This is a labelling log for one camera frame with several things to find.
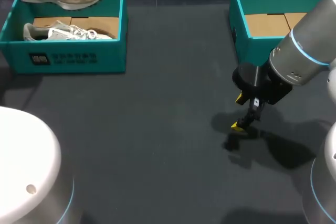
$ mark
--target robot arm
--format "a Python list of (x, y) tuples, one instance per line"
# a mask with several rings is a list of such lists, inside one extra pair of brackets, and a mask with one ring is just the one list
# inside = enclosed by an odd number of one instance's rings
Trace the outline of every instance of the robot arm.
[(244, 130), (259, 120), (266, 103), (275, 104), (292, 89), (309, 82), (319, 72), (331, 70), (330, 96), (336, 103), (336, 0), (321, 0), (271, 51), (263, 66), (240, 64), (233, 73), (241, 89), (236, 102), (250, 100), (247, 114), (232, 128)]

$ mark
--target label on box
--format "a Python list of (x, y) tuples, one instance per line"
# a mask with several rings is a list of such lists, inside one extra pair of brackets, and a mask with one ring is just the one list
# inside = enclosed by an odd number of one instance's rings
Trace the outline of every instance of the label on box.
[(29, 54), (34, 65), (50, 65), (50, 61), (46, 53), (32, 52)]

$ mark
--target dark gray floor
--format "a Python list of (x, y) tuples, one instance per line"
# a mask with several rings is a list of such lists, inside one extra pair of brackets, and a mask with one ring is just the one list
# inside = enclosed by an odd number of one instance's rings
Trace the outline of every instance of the dark gray floor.
[[(0, 1), (1, 20), (11, 0)], [(250, 137), (231, 81), (228, 0), (128, 0), (126, 74), (17, 76), (0, 100), (44, 120), (95, 223), (304, 224), (301, 191), (336, 108), (327, 73), (267, 106)], [(241, 138), (239, 150), (223, 148)]]

